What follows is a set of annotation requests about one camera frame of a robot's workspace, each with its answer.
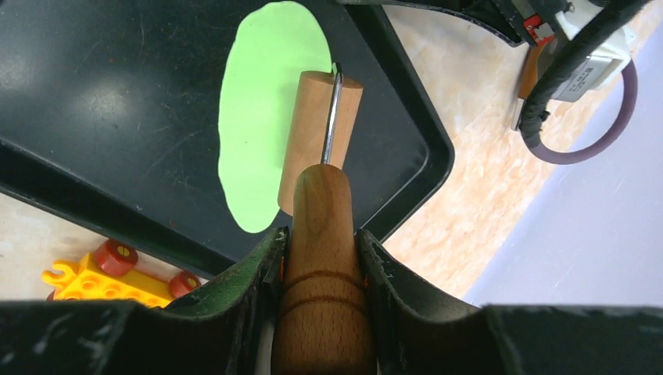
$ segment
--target yellow toy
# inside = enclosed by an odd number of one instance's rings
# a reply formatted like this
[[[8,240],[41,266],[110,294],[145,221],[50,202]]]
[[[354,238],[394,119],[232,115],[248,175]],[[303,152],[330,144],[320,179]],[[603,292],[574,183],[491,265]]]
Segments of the yellow toy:
[[[41,279],[56,289],[48,299],[133,299],[148,307],[165,307],[200,286],[193,273],[181,271],[164,282],[134,270],[138,252],[120,242],[108,240],[80,262],[58,259]]]

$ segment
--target white wall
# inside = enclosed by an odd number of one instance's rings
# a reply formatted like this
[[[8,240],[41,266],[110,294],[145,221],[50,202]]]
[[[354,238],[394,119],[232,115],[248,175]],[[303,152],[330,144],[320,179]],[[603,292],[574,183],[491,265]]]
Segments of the white wall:
[[[663,306],[661,58],[663,27],[636,58],[629,128],[596,158],[555,170],[466,301]],[[621,99],[618,85],[574,149],[605,132]]]

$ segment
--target cable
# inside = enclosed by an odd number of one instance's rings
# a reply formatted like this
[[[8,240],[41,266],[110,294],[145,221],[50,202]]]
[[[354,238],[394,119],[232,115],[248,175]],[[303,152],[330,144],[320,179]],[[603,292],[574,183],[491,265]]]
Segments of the cable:
[[[633,61],[622,72],[624,101],[617,120],[599,141],[577,152],[555,152],[541,142],[541,125],[548,117],[547,103],[560,84],[577,69],[585,58],[596,50],[616,30],[628,23],[649,0],[611,2],[566,44],[553,61],[521,110],[520,130],[525,145],[534,156],[553,164],[574,164],[587,160],[607,148],[628,124],[637,97],[637,73]]]

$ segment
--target red component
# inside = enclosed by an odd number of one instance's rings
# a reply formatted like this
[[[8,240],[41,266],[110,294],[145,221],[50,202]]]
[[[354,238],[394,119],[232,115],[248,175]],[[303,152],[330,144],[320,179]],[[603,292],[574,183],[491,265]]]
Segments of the red component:
[[[529,36],[532,37],[532,39],[534,39],[536,45],[545,45],[547,43],[550,43],[553,39],[555,39],[554,35],[550,35],[548,37],[540,37],[538,34],[536,34],[536,28],[543,25],[544,23],[545,22],[543,22],[541,16],[539,16],[538,14],[529,17],[527,20],[525,20],[522,23],[522,26],[525,27]]]
[[[115,277],[125,275],[138,263],[136,249],[115,240],[108,240],[101,244],[93,256],[99,268]]]
[[[200,280],[188,271],[181,271],[168,283],[168,289],[175,298],[180,298],[198,287],[200,287]]]

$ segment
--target green dough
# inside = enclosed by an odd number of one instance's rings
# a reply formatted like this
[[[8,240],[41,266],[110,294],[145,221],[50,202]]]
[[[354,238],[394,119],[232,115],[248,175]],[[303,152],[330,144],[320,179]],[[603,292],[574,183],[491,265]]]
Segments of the green dough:
[[[221,85],[219,179],[243,230],[261,232],[278,213],[299,74],[331,66],[320,25],[298,3],[269,3],[239,24]]]

